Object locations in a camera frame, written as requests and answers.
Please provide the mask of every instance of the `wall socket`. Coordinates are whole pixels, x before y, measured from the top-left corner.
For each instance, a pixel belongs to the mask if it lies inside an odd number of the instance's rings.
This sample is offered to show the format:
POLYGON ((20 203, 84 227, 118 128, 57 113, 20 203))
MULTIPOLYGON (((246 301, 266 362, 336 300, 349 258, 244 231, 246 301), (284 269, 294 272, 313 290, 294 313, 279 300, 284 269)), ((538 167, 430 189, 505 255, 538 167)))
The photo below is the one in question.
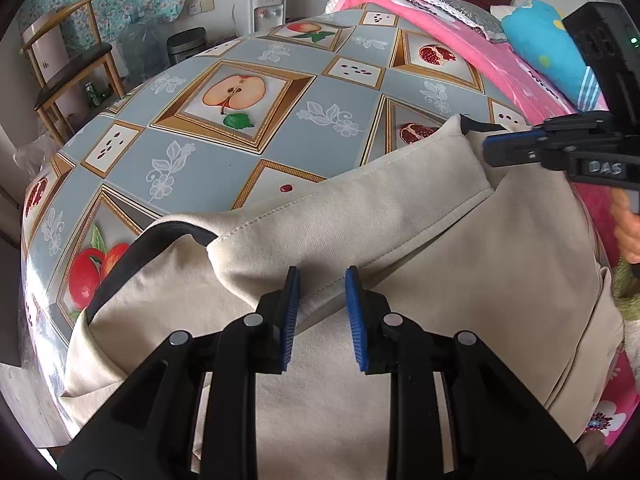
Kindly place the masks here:
POLYGON ((194 4, 189 6, 189 15, 194 16, 196 14, 200 14, 201 12, 209 12, 210 10, 215 9, 215 3, 213 0, 200 0, 194 4))

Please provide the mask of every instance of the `wooden floor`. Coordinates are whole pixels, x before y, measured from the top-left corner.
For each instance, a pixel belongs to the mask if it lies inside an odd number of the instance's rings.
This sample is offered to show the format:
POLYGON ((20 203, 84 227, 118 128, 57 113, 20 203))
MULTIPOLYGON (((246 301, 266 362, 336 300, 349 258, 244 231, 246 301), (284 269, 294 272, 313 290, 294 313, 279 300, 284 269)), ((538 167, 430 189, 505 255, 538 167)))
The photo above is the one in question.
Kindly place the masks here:
POLYGON ((18 305, 22 367, 0 363, 0 392, 35 447, 64 446, 70 438, 36 361, 22 302, 18 305))

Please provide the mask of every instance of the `black fabric strip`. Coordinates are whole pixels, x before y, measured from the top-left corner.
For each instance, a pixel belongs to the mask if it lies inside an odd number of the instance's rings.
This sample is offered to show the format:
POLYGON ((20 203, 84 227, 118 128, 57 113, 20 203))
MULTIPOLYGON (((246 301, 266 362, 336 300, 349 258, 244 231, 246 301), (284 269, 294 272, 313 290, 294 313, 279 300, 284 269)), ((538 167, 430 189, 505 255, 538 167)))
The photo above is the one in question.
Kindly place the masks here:
POLYGON ((87 323, 94 320, 101 306, 134 274, 184 235, 191 235, 197 243, 205 247, 218 238, 218 235, 211 231, 187 222, 164 222, 149 228, 131 244, 95 291, 94 298, 87 307, 87 323))
POLYGON ((466 135, 469 132, 500 132, 504 130, 500 124, 492 124, 492 123, 479 123, 478 121, 474 121, 473 119, 467 117, 466 115, 460 115, 460 129, 462 130, 462 134, 466 135))

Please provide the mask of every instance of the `metal screw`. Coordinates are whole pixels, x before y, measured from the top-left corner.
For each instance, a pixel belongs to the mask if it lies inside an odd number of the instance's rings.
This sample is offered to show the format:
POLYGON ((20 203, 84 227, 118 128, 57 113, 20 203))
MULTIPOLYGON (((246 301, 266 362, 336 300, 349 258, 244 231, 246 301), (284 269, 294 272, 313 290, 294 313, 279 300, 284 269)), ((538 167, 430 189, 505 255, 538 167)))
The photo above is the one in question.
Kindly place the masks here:
POLYGON ((391 313, 383 317, 382 321, 384 321, 387 326, 400 326, 402 325, 402 316, 391 313))
POLYGON ((244 316, 244 324, 247 326, 258 326, 262 324, 263 321, 264 318, 260 314, 256 314, 255 312, 253 314, 247 314, 246 316, 244 316))
POLYGON ((478 338, 473 332, 460 332, 458 334, 458 341, 465 346, 471 346, 476 344, 478 338))
POLYGON ((189 340, 189 333, 184 330, 176 330, 169 336, 169 343, 173 346, 184 345, 189 340))

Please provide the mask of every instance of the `pink bedding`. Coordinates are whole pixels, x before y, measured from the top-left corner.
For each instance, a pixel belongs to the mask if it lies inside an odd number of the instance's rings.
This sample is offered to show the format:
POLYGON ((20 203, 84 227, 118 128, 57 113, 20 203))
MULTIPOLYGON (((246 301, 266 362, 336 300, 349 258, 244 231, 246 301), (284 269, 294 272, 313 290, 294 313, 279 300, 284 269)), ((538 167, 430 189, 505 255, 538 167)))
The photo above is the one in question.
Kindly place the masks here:
MULTIPOLYGON (((520 110, 530 124, 549 117, 575 113, 575 108, 542 75, 536 73, 514 53, 508 43, 493 44, 462 22, 422 0, 331 0, 327 12, 374 3, 401 16, 432 35, 474 65, 489 78, 520 110)), ((607 109, 604 100, 599 109, 607 109)), ((609 213, 609 190, 603 186, 575 184, 600 234, 607 257, 615 264, 619 252, 614 238, 614 221, 609 213)), ((633 374, 624 351, 616 355, 612 375, 585 431, 599 430, 610 446, 622 432, 638 406, 633 374)))

